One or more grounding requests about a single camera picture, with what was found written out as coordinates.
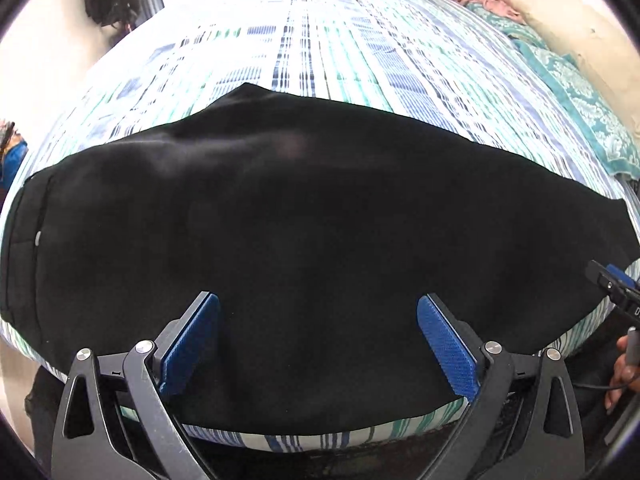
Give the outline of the person right hand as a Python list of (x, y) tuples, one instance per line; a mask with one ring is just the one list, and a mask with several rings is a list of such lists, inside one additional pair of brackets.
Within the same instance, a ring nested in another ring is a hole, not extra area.
[(620, 355), (614, 363), (613, 376), (610, 380), (610, 387), (613, 387), (613, 390), (605, 393), (604, 397), (604, 407), (608, 414), (612, 413), (625, 391), (639, 392), (639, 367), (626, 364), (627, 346), (627, 336), (620, 337), (616, 341), (616, 347), (620, 350)]

